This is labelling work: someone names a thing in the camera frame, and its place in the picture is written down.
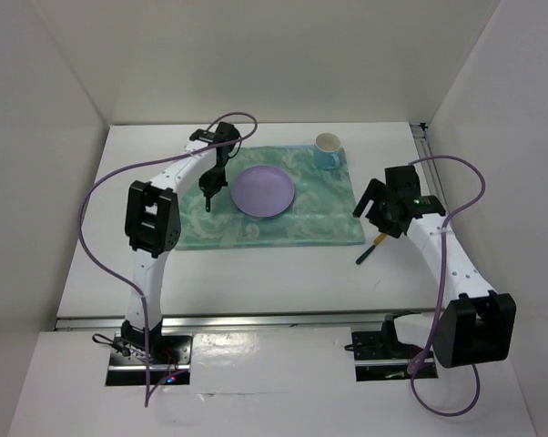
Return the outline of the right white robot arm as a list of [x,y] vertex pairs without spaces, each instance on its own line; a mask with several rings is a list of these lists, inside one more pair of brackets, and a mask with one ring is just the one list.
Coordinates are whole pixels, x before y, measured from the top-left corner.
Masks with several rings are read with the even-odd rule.
[[444,368],[507,358],[516,303],[498,293],[477,271],[457,240],[449,216],[433,195],[424,196],[416,169],[386,168],[385,179],[372,179],[353,211],[378,231],[406,237],[421,253],[439,283],[433,315],[415,311],[389,315],[380,346],[399,357],[411,345],[434,352]]

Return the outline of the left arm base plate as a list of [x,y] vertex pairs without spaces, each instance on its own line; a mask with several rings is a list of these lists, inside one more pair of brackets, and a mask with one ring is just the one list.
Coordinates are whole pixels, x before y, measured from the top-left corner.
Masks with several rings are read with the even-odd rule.
[[[108,369],[110,371],[144,371],[145,351],[142,346],[125,340],[118,335],[114,338],[116,343],[125,353],[113,349],[109,356]],[[151,371],[177,371],[188,370],[191,361],[193,336],[170,335],[161,339],[156,350],[151,350],[149,355]]]

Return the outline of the blue mug white inside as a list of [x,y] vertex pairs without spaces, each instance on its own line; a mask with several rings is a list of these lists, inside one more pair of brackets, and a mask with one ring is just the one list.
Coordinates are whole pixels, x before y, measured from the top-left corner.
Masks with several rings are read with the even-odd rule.
[[334,170],[340,166],[340,139],[331,133],[319,134],[315,139],[313,157],[321,170]]

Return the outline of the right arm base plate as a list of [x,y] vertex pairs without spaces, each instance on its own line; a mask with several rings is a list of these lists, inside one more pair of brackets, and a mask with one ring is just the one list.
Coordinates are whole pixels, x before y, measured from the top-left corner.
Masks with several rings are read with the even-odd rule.
[[421,348],[386,340],[380,331],[353,331],[351,343],[343,347],[356,361],[404,360],[414,358]]

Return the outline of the aluminium right side rail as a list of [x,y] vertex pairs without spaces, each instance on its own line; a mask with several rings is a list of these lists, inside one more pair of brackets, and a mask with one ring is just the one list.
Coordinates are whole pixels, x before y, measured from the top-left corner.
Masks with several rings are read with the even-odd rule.
[[439,199],[446,210],[449,210],[448,202],[446,201],[441,184],[438,161],[436,159],[431,159],[432,150],[428,139],[428,125],[426,123],[410,123],[409,127],[419,158],[428,158],[428,160],[421,162],[421,168],[428,189],[432,195],[435,195]]

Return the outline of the green patterned cloth napkin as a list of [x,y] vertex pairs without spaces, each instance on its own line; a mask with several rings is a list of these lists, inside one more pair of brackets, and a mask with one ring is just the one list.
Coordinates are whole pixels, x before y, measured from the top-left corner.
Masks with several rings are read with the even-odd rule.
[[226,167],[228,183],[258,165],[282,169],[293,181],[295,196],[289,207],[273,218],[253,218],[240,211],[223,188],[205,210],[205,198],[193,187],[179,201],[181,235],[177,250],[244,249],[259,247],[347,246],[365,242],[347,159],[340,165],[316,166],[313,146],[244,147]]

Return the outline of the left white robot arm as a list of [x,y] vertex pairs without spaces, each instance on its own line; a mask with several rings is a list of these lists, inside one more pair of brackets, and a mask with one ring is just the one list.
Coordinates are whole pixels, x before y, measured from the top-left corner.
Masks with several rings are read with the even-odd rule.
[[184,158],[149,181],[137,180],[129,187],[125,234],[134,251],[132,282],[138,291],[130,298],[121,337],[143,363],[163,358],[166,348],[160,298],[167,258],[181,234],[178,202],[198,186],[210,211],[211,199],[228,185],[225,168],[240,139],[239,131],[227,122],[217,123],[214,130],[198,129],[189,137]]

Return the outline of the purple plate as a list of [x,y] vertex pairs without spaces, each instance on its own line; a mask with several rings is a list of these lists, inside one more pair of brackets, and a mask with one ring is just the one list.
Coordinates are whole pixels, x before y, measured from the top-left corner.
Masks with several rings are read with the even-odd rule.
[[246,215],[259,219],[276,217],[286,211],[295,197],[295,185],[281,168],[260,165],[242,170],[231,188],[234,205]]

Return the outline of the gold knife black handle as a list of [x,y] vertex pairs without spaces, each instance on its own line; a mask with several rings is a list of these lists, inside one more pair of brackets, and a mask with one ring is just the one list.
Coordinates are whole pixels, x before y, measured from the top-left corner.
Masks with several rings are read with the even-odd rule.
[[381,233],[373,243],[356,259],[355,263],[357,265],[362,264],[366,258],[385,240],[387,237],[386,234]]

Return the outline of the aluminium rail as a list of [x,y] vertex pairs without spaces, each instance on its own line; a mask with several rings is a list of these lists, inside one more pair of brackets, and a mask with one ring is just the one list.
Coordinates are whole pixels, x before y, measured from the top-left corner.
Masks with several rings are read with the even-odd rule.
[[[187,329],[244,329],[262,327],[304,327],[326,325],[369,325],[383,322],[388,314],[402,314],[404,310],[387,311],[323,311],[323,312],[285,312],[263,314],[226,314],[165,316],[165,330]],[[85,317],[58,318],[56,331],[72,330],[116,330],[123,323],[121,317]]]
[[448,202],[446,201],[441,184],[438,161],[436,159],[431,159],[432,150],[428,139],[428,125],[426,123],[410,123],[409,127],[419,158],[428,158],[428,160],[421,162],[421,168],[428,189],[432,195],[435,195],[439,199],[446,210],[449,210]]

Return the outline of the aluminium front rail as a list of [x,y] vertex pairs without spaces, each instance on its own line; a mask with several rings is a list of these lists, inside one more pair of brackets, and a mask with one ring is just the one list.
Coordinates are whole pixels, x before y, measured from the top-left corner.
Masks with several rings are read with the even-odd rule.
[[[383,322],[388,314],[402,314],[404,310],[387,311],[323,311],[323,312],[285,312],[263,314],[226,314],[165,316],[165,330],[187,329],[244,329],[262,327],[304,327],[326,325],[369,325]],[[123,323],[121,317],[85,317],[58,318],[56,331],[72,330],[116,330]]]

